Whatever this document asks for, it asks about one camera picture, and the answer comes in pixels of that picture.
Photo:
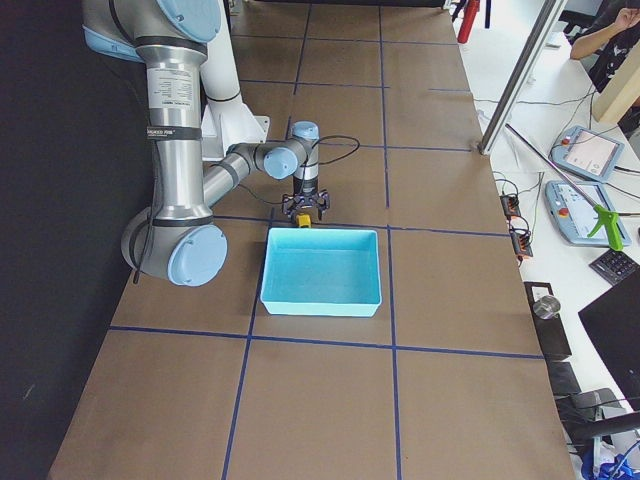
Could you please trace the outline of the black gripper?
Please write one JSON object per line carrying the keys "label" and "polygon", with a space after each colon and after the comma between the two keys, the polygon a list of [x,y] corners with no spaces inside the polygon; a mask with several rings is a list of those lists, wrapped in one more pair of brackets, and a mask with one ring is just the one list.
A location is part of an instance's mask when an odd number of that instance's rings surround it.
{"label": "black gripper", "polygon": [[327,211],[330,206],[330,194],[326,189],[320,191],[317,189],[302,190],[295,192],[293,195],[284,194],[281,202],[282,213],[289,220],[294,220],[297,211],[305,208],[317,209],[317,217],[322,219],[324,212]]}

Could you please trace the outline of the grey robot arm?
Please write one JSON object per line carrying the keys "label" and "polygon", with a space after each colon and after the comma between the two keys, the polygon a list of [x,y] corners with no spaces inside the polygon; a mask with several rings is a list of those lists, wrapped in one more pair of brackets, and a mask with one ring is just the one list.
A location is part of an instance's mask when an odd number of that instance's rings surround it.
{"label": "grey robot arm", "polygon": [[83,28],[94,51],[146,67],[154,191],[121,242],[137,272],[197,287],[227,254],[212,208],[253,172],[291,178],[283,213],[299,222],[325,211],[319,188],[316,124],[300,121],[283,142],[244,103],[227,15],[220,1],[86,1]]}

